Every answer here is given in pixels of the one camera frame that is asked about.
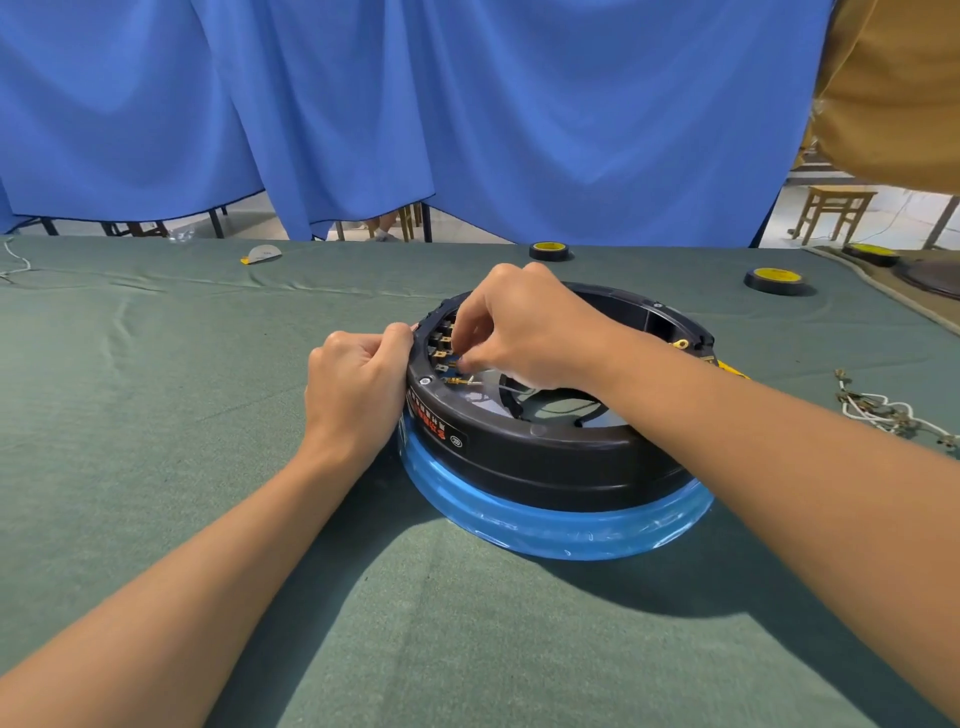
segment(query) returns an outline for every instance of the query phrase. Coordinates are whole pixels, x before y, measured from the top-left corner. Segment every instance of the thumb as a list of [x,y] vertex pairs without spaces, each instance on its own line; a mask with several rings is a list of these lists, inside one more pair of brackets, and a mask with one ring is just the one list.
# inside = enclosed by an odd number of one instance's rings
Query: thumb
[[390,324],[383,331],[380,347],[371,358],[371,364],[392,372],[404,372],[410,359],[414,334],[407,324]]
[[502,347],[496,329],[485,342],[467,350],[457,361],[457,369],[464,374],[476,374],[487,369],[497,369]]

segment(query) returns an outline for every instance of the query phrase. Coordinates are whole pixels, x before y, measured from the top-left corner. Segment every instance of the forearm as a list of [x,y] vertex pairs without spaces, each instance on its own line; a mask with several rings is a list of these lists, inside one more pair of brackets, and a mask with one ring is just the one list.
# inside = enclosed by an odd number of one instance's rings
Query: forearm
[[[648,338],[593,394],[683,463],[861,639],[960,718],[960,467]],[[643,371],[643,378],[636,377]]]
[[354,470],[295,458],[0,679],[0,724],[202,725]]

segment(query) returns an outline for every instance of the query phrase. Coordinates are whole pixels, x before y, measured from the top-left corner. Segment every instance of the left hand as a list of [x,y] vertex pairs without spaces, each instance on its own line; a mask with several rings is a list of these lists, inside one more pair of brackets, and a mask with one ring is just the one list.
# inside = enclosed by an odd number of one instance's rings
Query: left hand
[[382,334],[334,331],[310,353],[306,431],[298,456],[332,457],[359,476],[396,428],[406,392],[413,332],[390,324]]

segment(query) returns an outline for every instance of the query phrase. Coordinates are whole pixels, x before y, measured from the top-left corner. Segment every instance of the wooden chair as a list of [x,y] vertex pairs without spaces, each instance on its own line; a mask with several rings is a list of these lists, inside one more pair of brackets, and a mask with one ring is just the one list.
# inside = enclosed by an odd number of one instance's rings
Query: wooden chair
[[850,242],[856,226],[860,224],[863,213],[867,211],[867,205],[876,195],[876,190],[861,184],[812,184],[806,195],[806,204],[800,213],[800,220],[797,221],[797,227],[789,231],[791,237],[797,238],[800,235],[804,223],[807,223],[806,235],[801,245],[806,245],[810,241],[810,235],[813,229],[817,227],[817,221],[824,212],[836,212],[839,214],[837,224],[833,228],[833,234],[830,240],[836,240],[840,235],[843,224],[847,223],[847,237],[844,238],[844,244]]

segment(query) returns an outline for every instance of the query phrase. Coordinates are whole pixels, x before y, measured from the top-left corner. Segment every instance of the concrete floor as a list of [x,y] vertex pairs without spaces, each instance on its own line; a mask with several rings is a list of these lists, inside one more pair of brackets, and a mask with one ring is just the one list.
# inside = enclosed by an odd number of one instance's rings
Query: concrete floor
[[[864,215],[857,228],[854,240],[870,240],[877,245],[896,250],[919,249],[930,234],[938,210],[943,208],[943,202],[940,198],[945,199],[945,197],[899,190],[893,187],[880,189],[881,193],[877,195],[877,204],[871,206]],[[799,247],[800,240],[792,239],[787,231],[796,226],[805,199],[805,187],[785,187],[780,192],[780,198],[777,200],[777,205],[763,236],[762,247]],[[229,206],[228,215],[221,215],[220,219],[227,237],[249,238],[251,240],[287,239],[286,231],[276,218],[273,205],[271,205],[270,198],[265,192]],[[431,221],[433,223],[433,238],[437,241],[509,244],[507,240],[482,231],[436,209],[431,210]],[[828,236],[835,223],[835,215],[824,215],[810,243],[816,245],[829,243]],[[55,224],[60,234],[63,235],[104,234],[97,223],[57,220]],[[172,237],[175,238],[214,237],[212,223],[206,214],[193,215],[179,220],[168,220],[166,225]],[[402,240],[403,233],[399,226],[394,227],[391,232]],[[21,229],[19,233],[26,235],[46,234],[43,227],[39,225]],[[844,234],[846,234],[846,230],[841,235],[841,240]],[[415,239],[422,240],[422,236],[423,228],[415,228]],[[347,240],[363,241],[369,239],[369,234],[366,228],[347,230],[345,231],[345,238]],[[328,239],[336,239],[336,232],[331,231]],[[944,230],[938,244],[943,248],[960,250],[960,210],[954,215],[954,221],[948,224],[947,229]]]

